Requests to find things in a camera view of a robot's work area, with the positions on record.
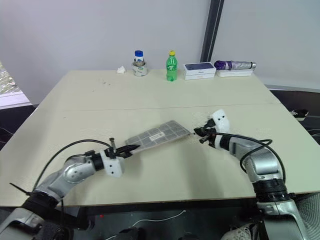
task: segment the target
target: bottle label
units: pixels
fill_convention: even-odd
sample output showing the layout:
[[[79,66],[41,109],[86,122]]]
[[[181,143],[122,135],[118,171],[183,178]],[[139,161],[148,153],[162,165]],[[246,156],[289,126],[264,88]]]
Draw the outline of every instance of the bottle label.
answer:
[[[177,66],[167,65],[167,66],[166,66],[166,69],[167,69],[168,71],[175,71],[175,70],[177,70]]]

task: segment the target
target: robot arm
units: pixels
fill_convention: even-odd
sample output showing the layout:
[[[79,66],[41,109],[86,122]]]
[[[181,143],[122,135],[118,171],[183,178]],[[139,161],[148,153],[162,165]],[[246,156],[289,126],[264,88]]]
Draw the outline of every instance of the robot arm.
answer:
[[[194,131],[202,137],[200,143],[208,141],[209,146],[227,150],[243,161],[256,194],[257,207],[265,216],[293,217],[300,233],[299,239],[308,239],[304,222],[285,186],[281,164],[270,149],[261,148],[248,154],[262,144],[243,139],[242,136],[224,134],[229,132],[229,121],[222,109],[216,111],[204,127],[195,128]]]
[[[68,158],[62,169],[50,174],[37,186],[21,207],[16,208],[0,225],[0,240],[31,240],[39,232],[44,221],[60,218],[60,212],[54,208],[77,184],[105,169],[107,175],[121,177],[124,172],[124,158],[130,157],[130,151],[139,145],[127,145],[101,150],[99,153],[89,151],[81,157]],[[75,223],[79,229],[87,229],[87,221]]]

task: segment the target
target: tape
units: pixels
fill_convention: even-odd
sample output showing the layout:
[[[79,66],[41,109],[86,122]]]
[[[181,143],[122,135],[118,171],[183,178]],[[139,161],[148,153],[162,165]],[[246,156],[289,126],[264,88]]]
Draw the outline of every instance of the tape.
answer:
[[[131,64],[133,74],[137,77],[143,77],[148,74],[147,63],[143,66],[135,66],[134,63]]]

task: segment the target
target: white cable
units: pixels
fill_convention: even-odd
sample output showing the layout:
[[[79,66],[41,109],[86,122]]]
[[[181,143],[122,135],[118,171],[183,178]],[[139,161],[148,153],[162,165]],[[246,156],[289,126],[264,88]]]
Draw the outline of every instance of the white cable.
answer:
[[[3,128],[3,127],[0,127],[0,129],[3,129],[3,130],[5,130],[7,133],[9,133],[9,134],[13,135],[13,133],[12,133],[12,132],[8,131],[7,129],[5,129],[5,128]]]
[[[320,129],[310,129],[310,130],[307,130],[307,132],[310,132],[310,131],[320,131]]]
[[[179,217],[181,214],[185,213],[186,210],[182,210],[182,212],[180,212],[179,214],[175,215],[175,216],[171,216],[171,217],[168,217],[168,218],[165,218],[165,219],[159,219],[159,220],[153,220],[153,219],[141,219],[139,221],[137,221],[135,224],[132,225],[132,227],[134,227],[135,225],[137,225],[138,223],[140,222],[163,222],[163,221],[167,221],[167,220],[170,220],[170,219],[174,219],[176,217]]]
[[[110,240],[110,239],[113,239],[113,238],[115,238],[117,235],[113,235],[113,236],[111,236],[111,237],[108,237],[107,239],[105,239],[105,240]]]

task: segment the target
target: blue jar lid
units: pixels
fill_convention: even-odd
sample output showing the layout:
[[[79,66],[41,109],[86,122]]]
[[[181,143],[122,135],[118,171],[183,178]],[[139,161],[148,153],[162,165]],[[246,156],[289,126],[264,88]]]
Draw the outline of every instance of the blue jar lid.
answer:
[[[134,52],[134,55],[135,55],[136,57],[143,57],[143,56],[144,56],[144,52],[141,51],[141,50],[136,50],[136,51]]]

